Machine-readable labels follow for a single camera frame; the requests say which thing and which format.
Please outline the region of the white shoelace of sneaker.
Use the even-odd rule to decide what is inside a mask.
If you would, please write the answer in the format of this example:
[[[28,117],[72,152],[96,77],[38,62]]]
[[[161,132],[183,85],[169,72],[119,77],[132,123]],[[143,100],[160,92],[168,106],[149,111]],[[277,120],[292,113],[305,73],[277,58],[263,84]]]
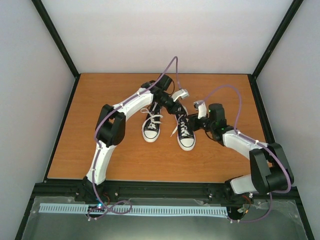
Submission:
[[[189,128],[187,116],[184,114],[176,114],[176,127],[173,130],[172,134],[177,132],[177,137],[179,140],[182,139],[192,139],[193,133]]]
[[[148,107],[144,107],[140,110],[141,113],[147,114],[144,123],[142,124],[142,130],[145,131],[153,131],[159,132],[161,119],[163,116],[161,115],[162,107],[154,102]]]

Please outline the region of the black sneaker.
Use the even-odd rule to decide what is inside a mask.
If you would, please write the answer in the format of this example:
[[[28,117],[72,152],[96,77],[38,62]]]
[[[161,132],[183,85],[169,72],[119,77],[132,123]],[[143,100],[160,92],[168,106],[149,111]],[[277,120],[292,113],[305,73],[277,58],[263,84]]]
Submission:
[[[187,119],[188,112],[184,105],[179,108],[180,114],[175,115],[177,132],[177,142],[180,148],[184,151],[191,151],[196,144],[196,137],[194,131],[189,126]]]
[[[146,114],[145,121],[142,124],[142,137],[147,143],[155,142],[160,135],[160,124],[163,116],[161,115],[162,107],[154,102],[148,107],[142,108],[140,112]]]

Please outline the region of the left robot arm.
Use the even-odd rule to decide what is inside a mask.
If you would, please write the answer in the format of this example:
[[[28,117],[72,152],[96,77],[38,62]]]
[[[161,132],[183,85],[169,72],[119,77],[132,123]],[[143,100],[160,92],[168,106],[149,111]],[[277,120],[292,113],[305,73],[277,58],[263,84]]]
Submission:
[[[96,149],[88,173],[87,180],[92,183],[86,190],[86,195],[92,201],[103,198],[104,188],[100,186],[106,179],[107,168],[114,152],[125,137],[126,122],[142,108],[155,102],[167,109],[169,114],[178,114],[178,108],[182,105],[179,98],[186,98],[189,93],[186,89],[179,89],[173,95],[169,95],[159,85],[164,79],[162,74],[157,81],[148,81],[130,97],[115,105],[104,105],[100,111],[94,133]]]

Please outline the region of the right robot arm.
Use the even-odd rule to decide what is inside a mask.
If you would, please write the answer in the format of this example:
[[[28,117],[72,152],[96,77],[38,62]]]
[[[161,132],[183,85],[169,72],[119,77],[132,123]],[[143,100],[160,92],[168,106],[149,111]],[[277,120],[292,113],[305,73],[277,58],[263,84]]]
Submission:
[[[265,143],[241,133],[228,125],[225,110],[220,103],[205,105],[194,102],[197,113],[188,115],[193,131],[203,130],[214,142],[232,149],[249,160],[250,174],[225,181],[227,200],[243,194],[286,194],[290,192],[294,176],[286,154],[278,143]]]

